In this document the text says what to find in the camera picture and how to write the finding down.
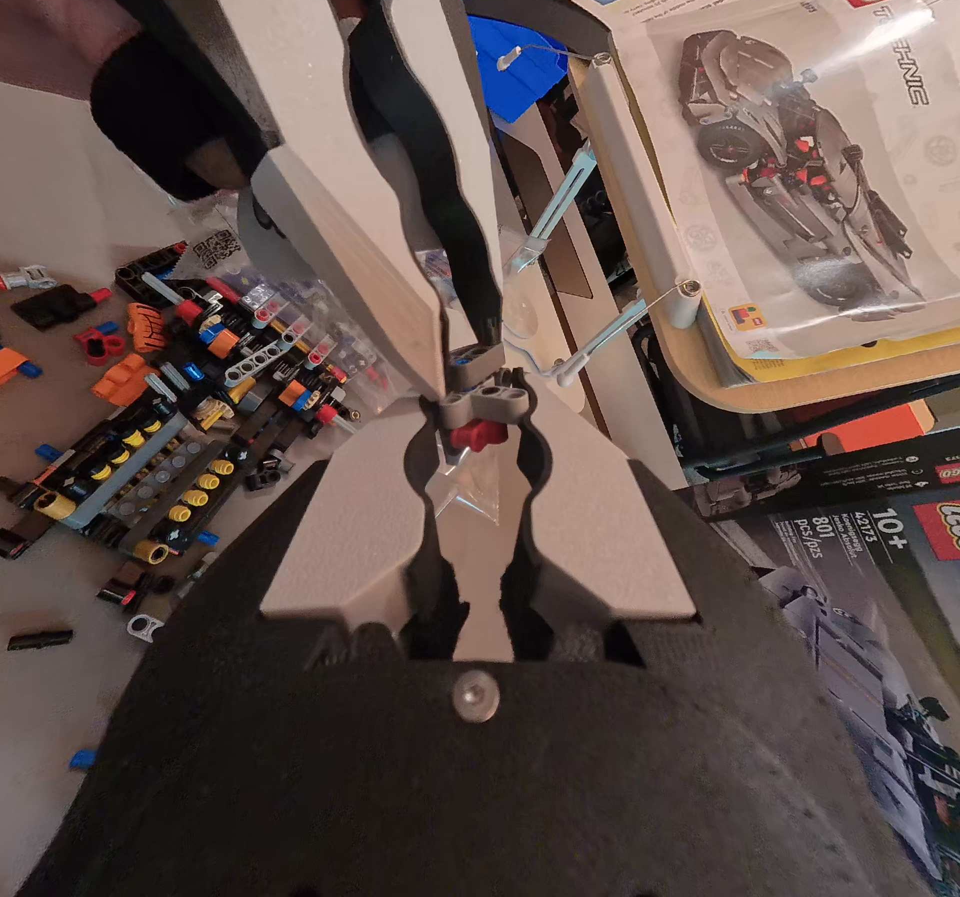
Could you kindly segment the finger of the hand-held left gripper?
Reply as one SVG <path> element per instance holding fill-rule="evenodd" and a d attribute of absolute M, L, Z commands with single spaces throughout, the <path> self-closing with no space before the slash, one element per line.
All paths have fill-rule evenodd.
<path fill-rule="evenodd" d="M 371 0 L 347 48 L 357 87 L 409 163 L 414 240 L 430 229 L 474 344 L 494 348 L 502 278 L 489 138 L 441 0 Z"/>
<path fill-rule="evenodd" d="M 215 0 L 279 135 L 252 193 L 315 276 L 417 391 L 447 395 L 439 295 L 354 117 L 329 0 Z"/>

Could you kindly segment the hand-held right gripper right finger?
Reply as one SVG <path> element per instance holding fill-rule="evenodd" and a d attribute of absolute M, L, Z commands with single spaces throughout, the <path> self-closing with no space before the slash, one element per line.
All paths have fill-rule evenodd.
<path fill-rule="evenodd" d="M 531 375 L 517 467 L 530 490 L 510 563 L 502 616 L 515 661 L 642 661 L 637 624 L 697 615 L 643 493 L 642 466 Z"/>

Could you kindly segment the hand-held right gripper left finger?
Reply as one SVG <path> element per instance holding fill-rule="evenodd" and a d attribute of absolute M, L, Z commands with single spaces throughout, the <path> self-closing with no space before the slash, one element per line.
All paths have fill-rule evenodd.
<path fill-rule="evenodd" d="M 450 563 L 426 493 L 435 417 L 402 397 L 335 451 L 262 599 L 265 618 L 379 625 L 414 659 L 450 659 Z"/>

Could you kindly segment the grey and red lego assembly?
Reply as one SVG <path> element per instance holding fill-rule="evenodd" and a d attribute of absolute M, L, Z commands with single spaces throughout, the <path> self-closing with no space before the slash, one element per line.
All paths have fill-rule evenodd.
<path fill-rule="evenodd" d="M 488 383 L 438 404 L 438 429 L 450 453 L 480 454 L 507 442 L 508 428 L 518 425 L 530 407 L 530 394 L 512 385 Z"/>

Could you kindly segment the lego chassis with yellow connectors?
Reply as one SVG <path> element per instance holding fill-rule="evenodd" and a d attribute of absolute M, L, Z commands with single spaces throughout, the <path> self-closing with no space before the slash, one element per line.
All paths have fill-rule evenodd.
<path fill-rule="evenodd" d="M 147 392 L 14 486 L 9 501 L 24 516 L 2 550 L 14 558 L 59 529 L 158 566 L 216 546 L 213 518 L 253 468 L 250 447 L 205 432 L 173 400 Z"/>

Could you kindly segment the dark lego set box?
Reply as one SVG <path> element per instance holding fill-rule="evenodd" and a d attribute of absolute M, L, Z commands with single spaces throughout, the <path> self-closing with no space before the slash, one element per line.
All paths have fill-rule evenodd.
<path fill-rule="evenodd" d="M 958 895 L 958 429 L 681 495 L 804 640 L 928 892 Z"/>

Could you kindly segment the pile of loose lego pieces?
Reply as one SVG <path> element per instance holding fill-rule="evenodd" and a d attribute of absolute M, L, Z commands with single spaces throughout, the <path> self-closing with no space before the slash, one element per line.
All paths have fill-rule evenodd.
<path fill-rule="evenodd" d="M 218 554 L 221 537 L 215 520 L 233 495 L 265 493 L 278 486 L 290 471 L 287 452 L 298 439 L 314 438 L 326 427 L 357 428 L 374 415 L 362 415 L 363 403 L 325 377 L 307 386 L 291 379 L 281 365 L 289 349 L 284 344 L 244 358 L 239 369 L 214 355 L 195 328 L 209 307 L 190 300 L 210 291 L 196 279 L 175 276 L 175 259 L 185 255 L 186 247 L 180 242 L 117 270 L 115 284 L 130 298 L 128 337 L 113 321 L 74 335 L 88 365 L 101 371 L 88 390 L 99 410 L 88 408 L 77 385 L 58 383 L 43 393 L 54 430 L 76 430 L 78 421 L 83 426 L 76 439 L 62 447 L 38 447 L 25 473 L 2 475 L 2 538 L 24 516 L 9 500 L 15 486 L 30 482 L 49 465 L 52 453 L 67 450 L 147 392 L 173 401 L 196 428 L 249 447 L 253 468 L 212 520 L 210 531 L 218 543 L 196 544 L 157 566 L 130 560 L 68 530 L 48 533 L 63 538 L 56 553 L 44 552 L 35 559 L 31 573 L 41 591 L 65 591 L 66 596 L 48 600 L 42 613 L 17 615 L 9 626 L 8 656 L 2 662 L 2 725 L 13 726 L 16 747 L 36 747 L 46 740 L 46 755 L 79 751 L 85 734 L 95 728 L 94 719 L 105 712 L 107 697 L 119 687 L 113 666 L 123 646 L 114 643 L 117 632 L 106 630 L 101 617 L 90 627 L 78 626 L 73 604 L 80 590 L 95 594 L 127 621 L 126 631 L 133 638 L 150 643 L 175 601 Z M 3 566 L 13 566 L 43 539 L 13 558 L 2 549 Z"/>

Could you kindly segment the lego instruction booklet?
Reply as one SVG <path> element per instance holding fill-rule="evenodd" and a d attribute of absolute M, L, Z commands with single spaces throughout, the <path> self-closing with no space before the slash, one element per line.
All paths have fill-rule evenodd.
<path fill-rule="evenodd" d="M 734 363 L 958 346 L 958 0 L 549 1 L 608 32 L 610 159 Z"/>

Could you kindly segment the person's left hand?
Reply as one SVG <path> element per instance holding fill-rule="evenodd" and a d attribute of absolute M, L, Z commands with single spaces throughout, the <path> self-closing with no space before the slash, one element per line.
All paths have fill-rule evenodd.
<path fill-rule="evenodd" d="M 139 31 L 115 0 L 1 0 L 1 82 L 88 101 L 102 64 Z"/>

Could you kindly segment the blue bin with printed tag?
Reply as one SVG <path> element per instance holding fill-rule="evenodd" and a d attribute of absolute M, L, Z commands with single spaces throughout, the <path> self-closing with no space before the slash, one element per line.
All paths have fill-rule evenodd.
<path fill-rule="evenodd" d="M 514 123 L 567 78 L 569 59 L 558 40 L 485 16 L 471 15 L 468 23 L 486 108 L 503 121 Z"/>

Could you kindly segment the white book stand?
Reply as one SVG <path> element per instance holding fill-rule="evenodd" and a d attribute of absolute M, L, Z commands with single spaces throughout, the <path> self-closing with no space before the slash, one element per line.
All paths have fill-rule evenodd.
<path fill-rule="evenodd" d="M 610 31 L 594 16 L 561 0 L 464 0 L 468 15 L 525 27 L 554 38 L 571 51 L 594 56 L 614 44 Z M 680 242 L 668 215 L 666 196 L 655 177 L 640 113 L 618 67 L 606 75 L 602 93 L 610 92 L 609 110 L 599 98 L 598 70 L 585 59 L 571 59 L 569 76 L 585 128 L 598 159 L 606 192 L 643 294 L 669 276 L 664 247 Z M 722 386 L 709 343 L 696 325 L 678 328 L 667 321 L 663 301 L 653 309 L 656 343 L 664 358 L 662 387 L 677 387 L 679 415 L 690 404 L 737 415 L 788 411 L 797 407 L 853 403 L 888 406 L 906 402 L 908 391 L 930 397 L 958 388 L 958 344 L 857 364 L 819 375 L 790 377 L 773 383 Z"/>

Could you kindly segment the clear bag with orange pieces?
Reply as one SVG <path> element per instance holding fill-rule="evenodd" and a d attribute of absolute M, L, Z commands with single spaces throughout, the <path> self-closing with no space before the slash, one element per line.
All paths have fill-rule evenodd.
<path fill-rule="evenodd" d="M 205 284 L 206 304 L 195 329 L 201 342 L 228 366 L 284 344 L 280 365 L 304 387 L 326 378 L 362 404 L 362 415 L 378 415 L 409 384 L 349 317 L 320 281 L 280 282 L 258 271 L 231 229 L 201 231 L 189 241 L 176 268 L 178 279 Z"/>

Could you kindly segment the orange box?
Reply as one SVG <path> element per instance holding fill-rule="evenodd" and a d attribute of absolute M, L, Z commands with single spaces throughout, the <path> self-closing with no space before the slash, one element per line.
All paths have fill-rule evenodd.
<path fill-rule="evenodd" d="M 931 433 L 934 426 L 934 414 L 921 399 L 837 424 L 800 438 L 789 447 L 793 452 L 820 449 L 833 457 L 921 437 Z"/>

